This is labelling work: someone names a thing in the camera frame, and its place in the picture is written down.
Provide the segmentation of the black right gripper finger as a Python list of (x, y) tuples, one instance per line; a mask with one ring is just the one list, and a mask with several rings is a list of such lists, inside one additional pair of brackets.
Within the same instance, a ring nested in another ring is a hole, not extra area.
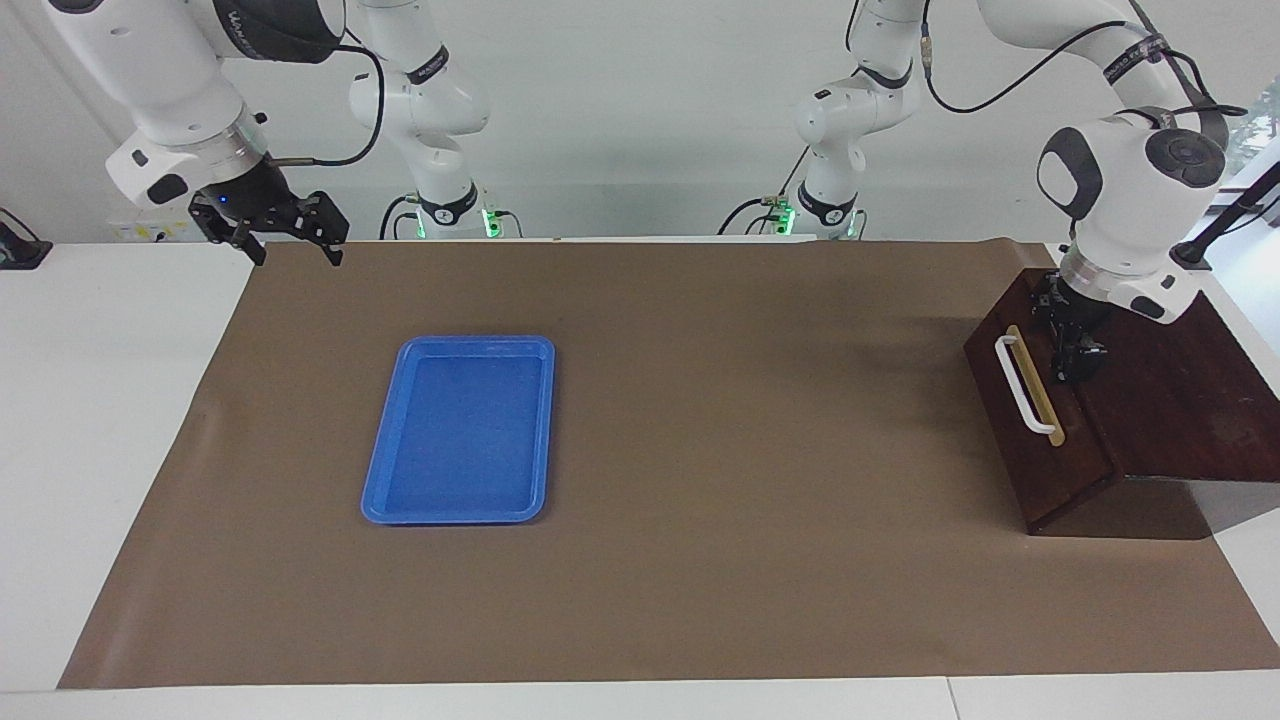
[(319, 247), (332, 266), (340, 266), (349, 222), (332, 197), (324, 191), (315, 191), (306, 199), (296, 199), (293, 215), (292, 236)]
[(253, 236), (248, 222), (229, 222), (200, 193), (189, 200), (188, 214), (207, 242), (233, 247), (256, 266), (265, 264), (266, 250)]

